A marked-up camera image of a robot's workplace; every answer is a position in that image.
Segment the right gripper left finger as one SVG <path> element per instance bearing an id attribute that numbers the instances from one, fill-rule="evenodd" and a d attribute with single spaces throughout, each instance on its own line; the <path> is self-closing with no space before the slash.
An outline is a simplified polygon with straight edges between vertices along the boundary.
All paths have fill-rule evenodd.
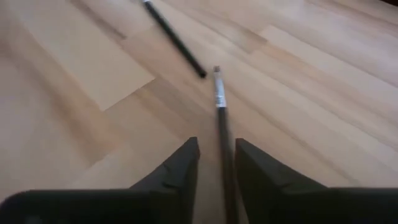
<path id="1" fill-rule="evenodd" d="M 143 223 L 191 223 L 200 149 L 188 138 L 173 154 L 130 189 L 143 195 Z"/>

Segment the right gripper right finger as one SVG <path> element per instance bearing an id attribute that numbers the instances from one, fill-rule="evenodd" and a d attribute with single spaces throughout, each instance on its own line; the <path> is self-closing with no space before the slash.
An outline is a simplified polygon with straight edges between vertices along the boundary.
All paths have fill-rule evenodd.
<path id="1" fill-rule="evenodd" d="M 249 223 L 271 223 L 271 213 L 287 194 L 327 187 L 285 165 L 243 138 L 235 140 L 234 165 Z"/>

